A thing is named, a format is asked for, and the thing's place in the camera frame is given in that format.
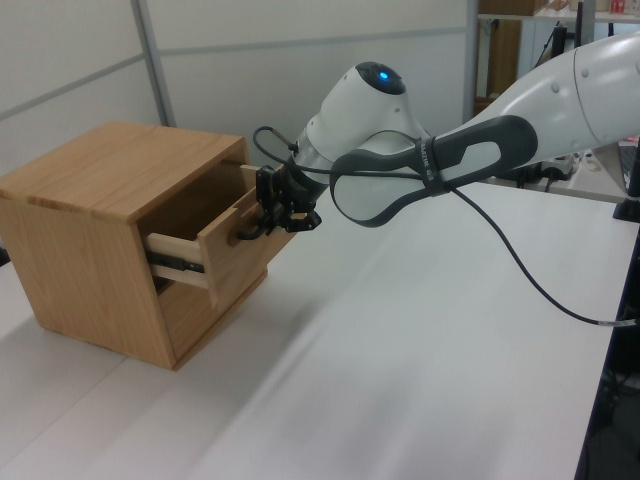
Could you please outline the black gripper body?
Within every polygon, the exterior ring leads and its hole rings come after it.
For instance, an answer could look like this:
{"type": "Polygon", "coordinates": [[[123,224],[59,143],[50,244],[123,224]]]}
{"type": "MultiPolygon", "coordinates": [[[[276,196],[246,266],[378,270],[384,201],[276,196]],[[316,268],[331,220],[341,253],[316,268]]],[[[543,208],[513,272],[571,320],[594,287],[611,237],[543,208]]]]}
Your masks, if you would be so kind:
{"type": "Polygon", "coordinates": [[[310,213],[320,196],[320,184],[304,173],[278,172],[277,209],[288,213],[310,213]]]}

